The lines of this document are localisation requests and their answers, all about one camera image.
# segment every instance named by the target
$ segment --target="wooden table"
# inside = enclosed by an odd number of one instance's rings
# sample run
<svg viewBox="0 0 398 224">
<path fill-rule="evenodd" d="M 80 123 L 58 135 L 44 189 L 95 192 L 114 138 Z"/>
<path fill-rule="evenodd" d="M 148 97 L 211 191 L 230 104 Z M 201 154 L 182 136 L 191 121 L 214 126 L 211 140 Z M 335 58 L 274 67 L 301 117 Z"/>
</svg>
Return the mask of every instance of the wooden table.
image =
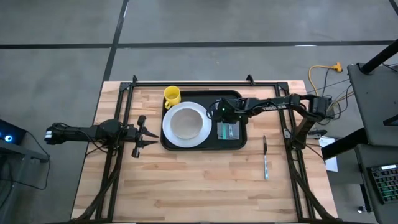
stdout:
<svg viewBox="0 0 398 224">
<path fill-rule="evenodd" d="M 306 93 L 303 81 L 288 83 L 291 93 Z M 104 83 L 95 124 L 113 119 L 119 84 Z M 274 89 L 269 87 L 181 89 L 234 89 L 243 97 L 275 97 Z M 160 136 L 163 90 L 161 87 L 135 87 L 129 124 L 136 124 L 139 115 L 146 115 L 148 130 Z M 298 113 L 295 113 L 295 117 L 298 123 L 302 119 Z M 145 147 L 140 158 L 135 159 L 131 157 L 134 143 L 126 143 L 113 221 L 297 221 L 277 112 L 261 113 L 251 118 L 247 130 L 248 141 L 237 151 L 172 152 L 158 143 Z M 263 134 L 268 143 L 269 180 L 264 180 Z M 303 150 L 303 156 L 311 190 L 328 212 L 337 217 L 323 161 L 308 149 Z M 98 193 L 105 157 L 105 153 L 98 151 L 85 159 L 72 218 L 79 216 Z M 105 214 L 108 211 L 109 194 L 104 203 Z M 304 214 L 307 214 L 303 192 L 300 192 L 300 198 Z"/>
</svg>

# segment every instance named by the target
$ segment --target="mug handle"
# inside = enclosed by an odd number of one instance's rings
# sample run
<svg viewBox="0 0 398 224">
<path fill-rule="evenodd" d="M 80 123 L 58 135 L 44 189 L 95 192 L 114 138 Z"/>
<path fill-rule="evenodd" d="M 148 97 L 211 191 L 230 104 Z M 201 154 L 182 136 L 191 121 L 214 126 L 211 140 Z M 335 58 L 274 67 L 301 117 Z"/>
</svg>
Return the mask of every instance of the mug handle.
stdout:
<svg viewBox="0 0 398 224">
<path fill-rule="evenodd" d="M 168 101 L 166 101 L 166 103 L 164 103 L 164 107 L 166 109 L 170 109 L 170 103 Z"/>
</svg>

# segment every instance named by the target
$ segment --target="keyboard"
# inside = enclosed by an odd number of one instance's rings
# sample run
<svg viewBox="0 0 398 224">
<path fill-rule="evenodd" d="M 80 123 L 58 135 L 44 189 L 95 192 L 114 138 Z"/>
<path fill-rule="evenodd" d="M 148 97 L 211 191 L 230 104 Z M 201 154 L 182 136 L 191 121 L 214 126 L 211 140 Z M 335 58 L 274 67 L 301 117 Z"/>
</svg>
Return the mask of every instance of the keyboard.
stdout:
<svg viewBox="0 0 398 224">
<path fill-rule="evenodd" d="M 381 203 L 398 202 L 398 164 L 369 167 L 368 171 Z"/>
</svg>

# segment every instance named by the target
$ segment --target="white plate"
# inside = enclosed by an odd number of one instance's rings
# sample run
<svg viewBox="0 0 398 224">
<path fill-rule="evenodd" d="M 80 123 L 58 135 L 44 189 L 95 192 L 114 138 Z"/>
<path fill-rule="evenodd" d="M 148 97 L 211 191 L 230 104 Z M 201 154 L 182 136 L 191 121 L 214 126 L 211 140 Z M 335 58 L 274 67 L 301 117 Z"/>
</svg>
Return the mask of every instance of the white plate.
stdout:
<svg viewBox="0 0 398 224">
<path fill-rule="evenodd" d="M 203 120 L 203 126 L 199 134 L 191 139 L 182 139 L 177 137 L 176 135 L 173 134 L 170 125 L 170 121 L 172 120 L 173 115 L 177 111 L 185 108 L 196 110 L 197 112 L 199 112 Z M 166 114 L 163 117 L 162 129 L 164 135 L 172 144 L 178 147 L 186 147 L 186 148 L 195 147 L 200 143 L 202 143 L 204 140 L 206 140 L 206 138 L 209 136 L 211 131 L 211 120 L 206 116 L 206 109 L 202 107 L 202 105 L 199 105 L 194 102 L 183 102 L 171 107 L 171 109 L 169 109 L 168 112 L 166 112 Z"/>
</svg>

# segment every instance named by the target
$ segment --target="blue light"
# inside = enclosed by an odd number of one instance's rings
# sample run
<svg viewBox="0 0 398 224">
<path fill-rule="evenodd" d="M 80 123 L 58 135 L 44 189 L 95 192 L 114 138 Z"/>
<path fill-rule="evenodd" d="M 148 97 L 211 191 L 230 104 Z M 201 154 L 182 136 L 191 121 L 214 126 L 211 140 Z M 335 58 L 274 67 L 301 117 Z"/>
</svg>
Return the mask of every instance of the blue light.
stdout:
<svg viewBox="0 0 398 224">
<path fill-rule="evenodd" d="M 6 140 L 6 142 L 11 142 L 12 141 L 12 136 L 6 136 L 4 138 L 4 140 Z"/>
</svg>

